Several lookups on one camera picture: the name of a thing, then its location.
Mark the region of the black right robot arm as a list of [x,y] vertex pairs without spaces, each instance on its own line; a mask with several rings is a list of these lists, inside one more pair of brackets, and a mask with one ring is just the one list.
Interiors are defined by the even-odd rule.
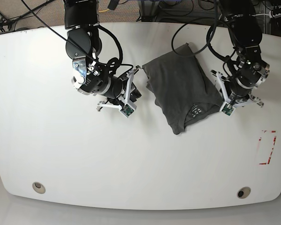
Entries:
[[[105,100],[98,103],[98,111],[102,108],[112,108],[129,117],[136,111],[135,102],[141,97],[133,83],[134,75],[140,70],[140,66],[123,63],[124,54],[119,40],[99,23],[97,0],[65,0],[63,3],[67,37],[47,25],[25,1],[22,1],[29,12],[46,28],[65,41],[66,53],[72,59],[74,89],[84,95],[105,97]],[[106,63],[100,62],[98,57],[102,50],[99,31],[111,37],[118,50],[118,57],[113,57]],[[117,69],[124,66],[129,69],[116,77]]]

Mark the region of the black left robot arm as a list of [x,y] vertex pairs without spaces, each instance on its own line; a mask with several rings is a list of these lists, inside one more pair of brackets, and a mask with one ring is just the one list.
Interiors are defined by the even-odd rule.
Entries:
[[[204,48],[208,48],[223,61],[223,70],[227,74],[223,76],[220,72],[211,72],[217,77],[223,96],[221,111],[244,107],[250,103],[263,107],[264,103],[252,91],[267,79],[270,66],[261,58],[259,45],[262,31],[253,3],[250,0],[215,0],[214,12],[214,24],[207,32]],[[211,46],[218,23],[228,28],[236,60],[232,60],[231,56],[218,54]]]

